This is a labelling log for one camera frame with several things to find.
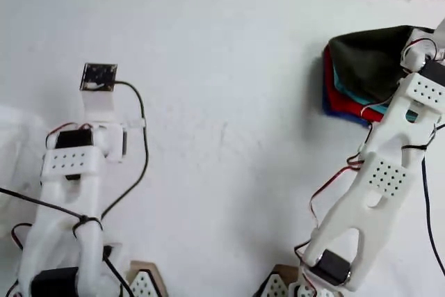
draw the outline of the red fabric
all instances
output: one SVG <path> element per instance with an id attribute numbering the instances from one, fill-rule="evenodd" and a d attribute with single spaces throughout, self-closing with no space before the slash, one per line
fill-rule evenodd
<path id="1" fill-rule="evenodd" d="M 332 59 L 329 47 L 326 47 L 324 52 L 324 66 L 325 66 L 325 85 L 327 90 L 327 98 L 331 109 L 340 113 L 350 113 L 360 117 L 360 111 L 363 106 L 352 100 L 347 95 L 341 94 L 334 86 L 334 70 L 332 68 Z M 383 115 L 367 108 L 362 115 L 362 118 L 371 122 L 380 122 Z"/>

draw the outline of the fabric pile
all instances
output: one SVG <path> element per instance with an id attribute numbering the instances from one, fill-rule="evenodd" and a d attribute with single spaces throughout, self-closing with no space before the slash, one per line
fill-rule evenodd
<path id="1" fill-rule="evenodd" d="M 414 28 L 432 32 L 397 26 L 331 39 L 323 52 L 324 112 L 365 127 L 381 121 L 406 76 L 400 66 L 401 52 Z"/>

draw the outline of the teal fabric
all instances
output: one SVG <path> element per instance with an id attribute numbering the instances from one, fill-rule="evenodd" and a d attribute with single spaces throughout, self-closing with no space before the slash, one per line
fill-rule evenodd
<path id="1" fill-rule="evenodd" d="M 334 86 L 335 86 L 335 89 L 336 89 L 336 90 L 338 90 L 340 93 L 342 93 L 342 94 L 344 94 L 344 95 L 349 96 L 352 100 L 354 100 L 354 101 L 357 102 L 358 104 L 365 105 L 365 104 L 370 104 L 370 103 L 371 103 L 370 101 L 368 101 L 368 100 L 366 100 L 366 99 L 363 99 L 362 97 L 358 97 L 358 96 L 356 96 L 354 93 L 352 93 L 352 92 L 350 92 L 349 90 L 347 90 L 347 89 L 343 86 L 343 84 L 341 83 L 340 78 L 339 78 L 339 76 L 338 76 L 338 74 L 337 74 L 337 71 L 335 70 L 335 65 L 334 65 L 334 64 L 332 64 L 332 68 L 334 69 Z M 387 109 L 388 109 L 387 106 L 383 106 L 383 105 L 379 105 L 379 106 L 371 106 L 371 107 L 369 107 L 369 108 L 371 108 L 371 109 L 373 109 L 374 111 L 377 111 L 378 113 L 381 113 L 381 114 L 383 114 L 383 115 L 386 113 L 386 111 L 387 111 Z M 409 120 L 409 121 L 415 121 L 415 120 L 416 120 L 416 116 L 408 115 L 408 120 Z"/>

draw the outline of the blue fabric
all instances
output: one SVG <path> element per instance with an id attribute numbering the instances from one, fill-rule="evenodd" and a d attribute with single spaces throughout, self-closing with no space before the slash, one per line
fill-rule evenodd
<path id="1" fill-rule="evenodd" d="M 322 105 L 323 105 L 323 111 L 325 112 L 326 115 L 329 116 L 335 116 L 337 118 L 343 118 L 344 120 L 347 121 L 352 121 L 352 122 L 356 122 L 359 125 L 363 125 L 364 127 L 368 127 L 369 123 L 368 121 L 359 118 L 353 114 L 349 114 L 349 113 L 340 113 L 337 111 L 333 111 L 331 109 L 330 103 L 329 103 L 329 99 L 327 97 L 327 91 L 326 91 L 326 85 L 325 85 L 325 81 L 323 80 L 323 98 L 322 98 Z"/>

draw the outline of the black wire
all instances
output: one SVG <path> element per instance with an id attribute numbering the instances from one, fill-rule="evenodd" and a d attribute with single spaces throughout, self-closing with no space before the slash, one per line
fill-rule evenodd
<path id="1" fill-rule="evenodd" d="M 423 192 L 425 193 L 425 206 L 426 206 L 426 226 L 428 228 L 428 236 L 430 238 L 431 248 L 434 252 L 434 256 L 436 256 L 437 263 L 445 276 L 445 268 L 440 259 L 439 253 L 436 249 L 436 243 L 434 242 L 434 236 L 432 235 L 431 229 L 431 216 L 430 216 L 430 196 L 428 195 L 428 182 L 426 177 L 426 162 L 425 158 L 422 160 L 422 180 L 423 180 Z"/>
<path id="2" fill-rule="evenodd" d="M 438 127 L 435 128 L 435 130 L 433 131 L 433 134 L 430 138 L 430 140 L 428 141 L 428 143 L 424 144 L 424 145 L 405 145 L 402 147 L 402 149 L 418 149 L 418 150 L 424 150 L 426 151 L 426 149 L 428 148 L 429 144 L 431 144 L 435 134 L 440 130 L 443 129 L 445 127 L 445 124 L 442 124 Z M 428 237 L 430 239 L 430 244 L 431 244 L 431 248 L 432 251 L 434 252 L 434 256 L 436 257 L 437 263 L 439 264 L 440 270 L 442 271 L 442 274 L 444 274 L 445 276 L 445 268 L 444 265 L 442 264 L 442 260 L 440 259 L 439 253 L 437 252 L 436 249 L 436 243 L 434 241 L 434 236 L 432 235 L 432 228 L 431 228 L 431 210 L 430 210 L 430 195 L 428 193 L 428 180 L 427 180 L 427 176 L 426 176 L 426 160 L 425 157 L 422 159 L 422 182 L 423 182 L 423 192 L 425 194 L 425 208 L 426 208 L 426 227 L 428 230 Z"/>
<path id="3" fill-rule="evenodd" d="M 118 270 L 114 267 L 114 265 L 111 263 L 109 258 L 104 258 L 104 261 L 106 265 L 110 268 L 110 270 L 113 272 L 114 276 L 118 278 L 121 287 L 123 286 L 125 290 L 127 290 L 130 297 L 134 297 L 133 291 L 130 289 L 130 286 L 127 284 L 127 282 L 124 280 L 124 278 L 119 274 Z"/>
<path id="4" fill-rule="evenodd" d="M 140 116 L 142 117 L 142 119 L 145 121 L 145 107 L 144 107 L 144 101 L 142 100 L 142 97 L 140 96 L 140 93 L 138 92 L 138 90 L 136 89 L 136 87 L 134 87 L 133 85 L 131 85 L 130 83 L 127 83 L 126 81 L 115 81 L 114 84 L 117 85 L 125 85 L 130 87 L 136 94 L 136 96 L 138 97 L 139 100 L 139 104 L 140 104 Z M 144 162 L 144 167 L 142 169 L 142 172 L 139 175 L 139 178 L 134 182 L 134 184 L 132 184 L 121 196 L 119 196 L 113 203 L 111 203 L 109 206 L 107 206 L 107 208 L 104 210 L 104 212 L 102 212 L 102 216 L 101 218 L 104 219 L 104 217 L 107 215 L 107 213 L 112 210 L 112 208 L 114 208 L 114 206 L 119 203 L 125 196 L 127 196 L 139 183 L 140 181 L 143 179 L 145 172 L 147 171 L 147 167 L 148 167 L 148 161 L 149 161 L 149 152 L 148 152 L 148 142 L 147 142 L 147 125 L 144 126 L 143 129 L 143 136 L 144 136 L 144 150 L 145 150 L 145 162 Z"/>
<path id="5" fill-rule="evenodd" d="M 33 225 L 31 223 L 19 223 L 11 229 L 11 237 L 13 238 L 13 241 L 15 242 L 17 247 L 20 248 L 20 250 L 23 250 L 23 244 L 20 241 L 20 239 L 17 237 L 17 235 L 15 234 L 15 229 L 17 229 L 18 227 L 21 227 L 21 226 L 31 227 Z"/>
<path id="6" fill-rule="evenodd" d="M 31 202 L 31 203 L 34 203 L 34 204 L 43 205 L 44 207 L 48 207 L 48 208 L 52 208 L 52 209 L 55 209 L 55 210 L 59 210 L 61 212 L 65 212 L 66 214 L 69 214 L 71 216 L 77 217 L 78 219 L 82 219 L 82 217 L 83 217 L 83 215 L 77 214 L 77 213 L 75 213 L 75 212 L 73 212 L 71 210 L 59 207 L 59 206 L 51 204 L 51 203 L 46 203 L 46 202 L 40 201 L 40 200 L 37 200 L 35 198 L 30 198 L 29 196 L 22 195 L 20 193 L 16 193 L 15 191 L 10 191 L 9 189 L 0 188 L 0 193 L 6 194 L 6 195 L 9 195 L 9 196 L 13 196 L 14 198 L 19 198 L 20 200 L 24 200 L 24 201 Z"/>
<path id="7" fill-rule="evenodd" d="M 6 292 L 5 297 L 9 297 L 17 285 L 19 285 L 19 280 L 16 280 L 13 285 L 11 285 L 11 288 Z"/>

